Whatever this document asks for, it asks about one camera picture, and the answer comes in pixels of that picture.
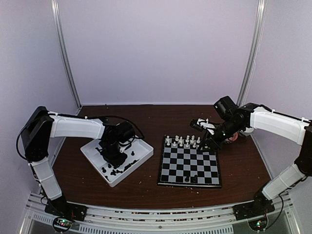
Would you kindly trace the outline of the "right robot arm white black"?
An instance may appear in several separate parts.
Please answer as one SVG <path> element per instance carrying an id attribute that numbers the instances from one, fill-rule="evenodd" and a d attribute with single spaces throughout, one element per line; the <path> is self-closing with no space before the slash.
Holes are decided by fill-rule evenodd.
<path id="1" fill-rule="evenodd" d="M 250 204 L 254 215 L 262 214 L 274 199 L 312 175 L 312 122 L 277 112 L 263 104 L 246 103 L 237 106 L 229 96 L 214 104 L 222 123 L 197 119 L 196 127 L 206 130 L 199 145 L 211 150 L 221 149 L 225 140 L 238 132 L 253 130 L 253 139 L 274 177 L 255 194 Z"/>

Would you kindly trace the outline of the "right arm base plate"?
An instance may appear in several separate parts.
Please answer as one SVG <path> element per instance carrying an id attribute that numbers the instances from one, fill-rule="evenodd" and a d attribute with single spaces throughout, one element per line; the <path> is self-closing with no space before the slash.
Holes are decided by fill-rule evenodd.
<path id="1" fill-rule="evenodd" d="M 275 207 L 271 203 L 263 206 L 256 204 L 255 201 L 252 201 L 233 206 L 233 212 L 236 220 L 250 219 L 273 211 L 275 211 Z"/>

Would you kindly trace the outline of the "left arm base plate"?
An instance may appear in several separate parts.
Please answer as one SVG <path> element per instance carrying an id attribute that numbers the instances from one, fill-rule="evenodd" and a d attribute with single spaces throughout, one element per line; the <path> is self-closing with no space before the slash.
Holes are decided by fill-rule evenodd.
<path id="1" fill-rule="evenodd" d="M 67 201 L 56 202 L 55 200 L 48 202 L 44 211 L 46 213 L 64 217 L 70 221 L 84 221 L 87 207 L 84 205 L 77 205 Z"/>

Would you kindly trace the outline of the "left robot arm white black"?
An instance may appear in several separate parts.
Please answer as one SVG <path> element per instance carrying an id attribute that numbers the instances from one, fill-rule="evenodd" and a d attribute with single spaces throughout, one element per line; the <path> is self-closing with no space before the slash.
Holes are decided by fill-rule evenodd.
<path id="1" fill-rule="evenodd" d="M 48 159 L 48 146 L 52 138 L 80 137 L 99 140 L 100 154 L 110 164 L 118 167 L 127 155 L 120 152 L 123 143 L 131 142 L 136 134 L 132 124 L 124 119 L 120 124 L 112 124 L 105 116 L 77 117 L 49 112 L 39 106 L 19 132 L 17 141 L 21 141 L 26 160 L 35 179 L 45 192 L 48 205 L 59 216 L 70 212 L 70 205 L 57 182 Z"/>

